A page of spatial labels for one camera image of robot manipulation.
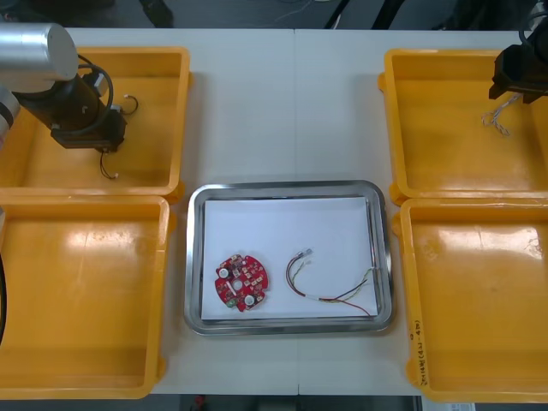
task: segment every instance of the yellow bin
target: yellow bin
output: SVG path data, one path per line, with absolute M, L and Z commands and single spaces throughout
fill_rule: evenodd
M 104 167 L 118 178 L 101 175 L 99 152 L 61 147 L 50 130 L 21 110 L 0 151 L 0 196 L 160 195 L 178 201 L 188 52 L 180 47 L 108 47 L 79 53 L 112 77 L 114 104 L 132 110 L 134 102 L 123 96 L 139 100 L 139 109 L 126 116 L 125 141 L 104 158 Z
M 0 398 L 139 398 L 159 359 L 161 197 L 0 197 L 8 290 Z
M 481 121 L 500 51 L 393 50 L 384 92 L 394 183 L 390 197 L 548 197 L 548 98 L 503 110 L 501 135 Z
M 408 200 L 392 228 L 408 379 L 437 402 L 548 402 L 548 200 Z

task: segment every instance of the floor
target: floor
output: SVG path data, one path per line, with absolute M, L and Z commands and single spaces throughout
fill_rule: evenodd
M 391 28 L 430 30 L 446 19 L 456 0 L 406 0 Z M 339 0 L 165 0 L 180 28 L 323 28 Z M 351 0 L 338 28 L 368 29 L 383 0 Z M 137 1 L 82 16 L 82 26 L 152 27 Z

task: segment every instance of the white table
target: white table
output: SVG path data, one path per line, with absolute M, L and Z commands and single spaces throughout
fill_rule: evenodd
M 515 33 L 313 30 L 70 30 L 78 45 L 182 45 L 194 87 L 182 180 L 365 179 L 388 197 L 384 102 L 377 76 L 391 48 L 495 48 Z M 246 152 L 244 162 L 236 159 Z M 417 395 L 408 358 L 402 272 L 391 237 L 396 316 L 382 336 L 200 337 L 182 320 L 185 216 L 170 248 L 156 393 Z

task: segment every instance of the colored wire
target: colored wire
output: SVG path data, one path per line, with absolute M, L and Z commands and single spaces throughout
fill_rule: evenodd
M 299 261 L 300 259 L 303 259 L 305 258 L 307 255 L 310 255 L 312 254 L 312 250 L 310 248 L 308 248 L 306 251 L 302 251 L 298 254 L 296 254 L 296 256 L 294 256 L 289 262 L 288 262 L 288 265 L 287 265 L 287 268 L 285 270 L 285 279 L 288 283 L 288 286 L 296 293 L 298 294 L 299 296 L 301 297 L 305 297 L 305 298 L 309 298 L 311 300 L 315 300 L 315 301 L 320 301 L 320 302 L 328 302 L 328 303 L 342 303 L 342 304 L 346 304 L 348 306 L 351 306 L 351 307 L 355 307 L 355 308 L 358 308 L 360 309 L 361 311 L 363 311 L 367 316 L 371 317 L 371 314 L 363 307 L 360 307 L 356 304 L 352 304 L 351 302 L 348 302 L 348 300 L 350 300 L 351 298 L 354 298 L 358 295 L 358 293 L 361 291 L 361 288 L 364 286 L 364 284 L 367 282 L 367 276 L 370 272 L 372 272 L 373 268 L 370 268 L 369 270 L 366 271 L 366 273 L 364 274 L 364 277 L 363 279 L 361 280 L 361 282 L 356 285 L 355 287 L 353 287 L 352 289 L 338 295 L 337 297 L 319 297 L 319 296 L 316 296 L 316 295 L 307 295 L 305 293 L 303 293 L 302 291 L 300 291 L 296 285 L 295 285 L 295 279 L 297 278 L 297 276 L 301 273 L 302 269 L 304 268 L 305 264 L 307 263 L 306 261 L 302 261 L 301 264 L 299 265 L 299 268 L 297 268 L 297 271 L 292 274 L 291 271 L 292 271 L 292 268 L 293 266 L 295 265 L 295 263 L 297 261 Z
M 3 270 L 2 256 L 0 255 L 0 345 L 2 345 L 3 333 L 6 331 L 8 317 L 8 288 L 6 286 L 6 273 Z

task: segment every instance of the red circuit board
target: red circuit board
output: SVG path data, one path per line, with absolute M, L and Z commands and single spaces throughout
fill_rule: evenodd
M 268 275 L 253 257 L 235 254 L 224 261 L 216 273 L 215 289 L 227 307 L 237 307 L 243 313 L 265 299 Z

